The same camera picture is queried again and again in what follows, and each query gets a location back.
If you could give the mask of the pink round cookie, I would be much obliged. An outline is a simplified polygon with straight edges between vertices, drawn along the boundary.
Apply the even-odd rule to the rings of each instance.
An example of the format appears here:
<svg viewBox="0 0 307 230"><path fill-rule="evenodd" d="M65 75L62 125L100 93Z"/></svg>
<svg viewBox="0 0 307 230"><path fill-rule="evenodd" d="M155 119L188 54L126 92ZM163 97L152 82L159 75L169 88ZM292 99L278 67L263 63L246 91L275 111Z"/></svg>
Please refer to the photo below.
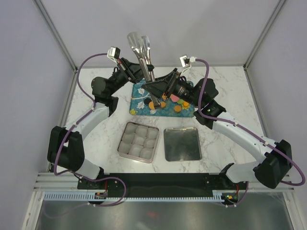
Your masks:
<svg viewBox="0 0 307 230"><path fill-rule="evenodd" d="M179 98L175 95L171 95L170 99L175 103L179 100Z"/></svg>

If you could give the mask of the orange round cookie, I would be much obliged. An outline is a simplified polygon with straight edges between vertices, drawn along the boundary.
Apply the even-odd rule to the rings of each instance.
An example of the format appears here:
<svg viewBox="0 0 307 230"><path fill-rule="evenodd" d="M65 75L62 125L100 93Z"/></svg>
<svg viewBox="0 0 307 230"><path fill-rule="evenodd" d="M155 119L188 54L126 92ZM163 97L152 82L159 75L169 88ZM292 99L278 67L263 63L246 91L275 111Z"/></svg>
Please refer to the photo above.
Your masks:
<svg viewBox="0 0 307 230"><path fill-rule="evenodd" d="M155 109L154 103L153 103L153 102L149 102L148 106L149 106L149 108L150 108L151 110L154 110L154 109Z"/></svg>

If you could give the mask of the steel kitchen tongs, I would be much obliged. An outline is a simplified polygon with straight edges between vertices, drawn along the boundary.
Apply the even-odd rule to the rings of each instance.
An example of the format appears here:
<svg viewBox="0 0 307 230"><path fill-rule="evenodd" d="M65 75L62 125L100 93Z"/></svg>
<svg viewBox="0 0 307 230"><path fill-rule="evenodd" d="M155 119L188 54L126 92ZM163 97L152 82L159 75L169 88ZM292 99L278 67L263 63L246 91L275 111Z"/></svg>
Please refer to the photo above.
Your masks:
<svg viewBox="0 0 307 230"><path fill-rule="evenodd" d="M149 37L146 35L141 36L138 32L130 32L127 35L127 40L139 61L146 83L154 82L154 71L148 68L148 66L152 64Z"/></svg>

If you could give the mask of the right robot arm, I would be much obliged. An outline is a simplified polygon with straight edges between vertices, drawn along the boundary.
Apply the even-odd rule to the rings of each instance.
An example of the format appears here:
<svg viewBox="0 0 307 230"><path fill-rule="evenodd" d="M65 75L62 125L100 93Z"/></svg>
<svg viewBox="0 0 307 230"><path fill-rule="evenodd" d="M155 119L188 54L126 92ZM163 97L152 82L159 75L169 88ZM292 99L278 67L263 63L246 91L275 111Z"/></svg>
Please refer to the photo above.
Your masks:
<svg viewBox="0 0 307 230"><path fill-rule="evenodd" d="M221 187L230 189L239 182L258 181L274 189L292 168L290 144L285 140L276 142L240 124L215 101L219 92L213 79L202 78L191 86L172 71L154 82L143 84L142 88L157 98L174 95L197 107L194 116L200 124L225 135L253 156L254 162L225 166L219 177Z"/></svg>

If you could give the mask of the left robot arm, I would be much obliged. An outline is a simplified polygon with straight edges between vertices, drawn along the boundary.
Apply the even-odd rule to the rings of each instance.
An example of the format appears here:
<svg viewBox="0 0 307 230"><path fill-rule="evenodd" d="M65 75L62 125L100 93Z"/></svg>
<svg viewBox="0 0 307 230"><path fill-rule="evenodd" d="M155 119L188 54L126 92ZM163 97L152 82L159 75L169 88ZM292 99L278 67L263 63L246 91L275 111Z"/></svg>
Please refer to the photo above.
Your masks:
<svg viewBox="0 0 307 230"><path fill-rule="evenodd" d="M126 83L139 83L144 78L140 64L131 63L125 58L117 61L109 78L95 77L91 82L93 101L83 115L72 123L51 130L47 160L54 165L54 174L60 175L58 167L64 168L78 177L88 180L94 189L104 186L104 169L86 159L83 141L102 121L108 119L116 110L118 97L114 93Z"/></svg>

